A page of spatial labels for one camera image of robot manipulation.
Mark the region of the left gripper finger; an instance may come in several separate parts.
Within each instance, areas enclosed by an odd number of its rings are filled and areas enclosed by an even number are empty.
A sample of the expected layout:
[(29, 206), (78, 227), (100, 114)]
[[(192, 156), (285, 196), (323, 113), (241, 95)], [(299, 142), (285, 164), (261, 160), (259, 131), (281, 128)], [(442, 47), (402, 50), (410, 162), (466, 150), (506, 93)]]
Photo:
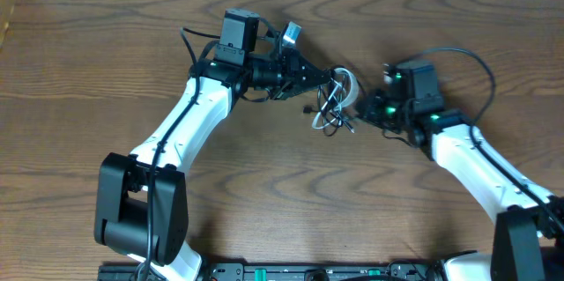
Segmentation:
[(287, 87), (281, 94), (282, 100), (287, 100), (289, 98), (301, 95), (305, 92), (311, 92), (317, 90), (321, 85), (292, 85)]
[(325, 85), (330, 81), (330, 74), (312, 64), (300, 51), (296, 50), (297, 70), (295, 79), (298, 85)]

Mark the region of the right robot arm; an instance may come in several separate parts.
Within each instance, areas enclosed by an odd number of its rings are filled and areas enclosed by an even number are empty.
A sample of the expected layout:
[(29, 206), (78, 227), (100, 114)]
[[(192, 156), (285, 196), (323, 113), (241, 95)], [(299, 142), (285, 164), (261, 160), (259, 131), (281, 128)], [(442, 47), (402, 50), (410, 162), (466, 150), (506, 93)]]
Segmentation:
[(428, 280), (561, 280), (563, 199), (518, 171), (476, 123), (447, 109), (434, 66), (391, 65), (377, 89), (356, 106), (362, 121), (399, 135), (449, 171), (494, 224), (489, 254), (463, 252), (429, 266)]

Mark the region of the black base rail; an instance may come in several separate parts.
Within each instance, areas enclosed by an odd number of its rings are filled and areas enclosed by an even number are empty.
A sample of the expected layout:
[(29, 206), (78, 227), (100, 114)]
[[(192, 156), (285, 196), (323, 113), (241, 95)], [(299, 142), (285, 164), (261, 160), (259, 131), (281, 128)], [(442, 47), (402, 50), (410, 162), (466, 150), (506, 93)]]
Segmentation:
[(197, 281), (342, 281), (342, 280), (441, 280), (425, 264), (395, 261), (376, 266), (307, 266), (210, 263)]

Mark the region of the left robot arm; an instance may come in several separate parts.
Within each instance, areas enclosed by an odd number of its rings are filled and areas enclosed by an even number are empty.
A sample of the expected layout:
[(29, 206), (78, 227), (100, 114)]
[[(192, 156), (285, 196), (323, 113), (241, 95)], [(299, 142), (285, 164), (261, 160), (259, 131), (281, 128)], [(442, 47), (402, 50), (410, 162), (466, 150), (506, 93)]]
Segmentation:
[(160, 126), (129, 154), (102, 161), (94, 239), (137, 261), (118, 279), (197, 279), (202, 258), (186, 241), (191, 165), (248, 89), (287, 100), (329, 81), (297, 49), (300, 32), (294, 22), (278, 30), (257, 13), (226, 10), (220, 34), (190, 56), (185, 90)]

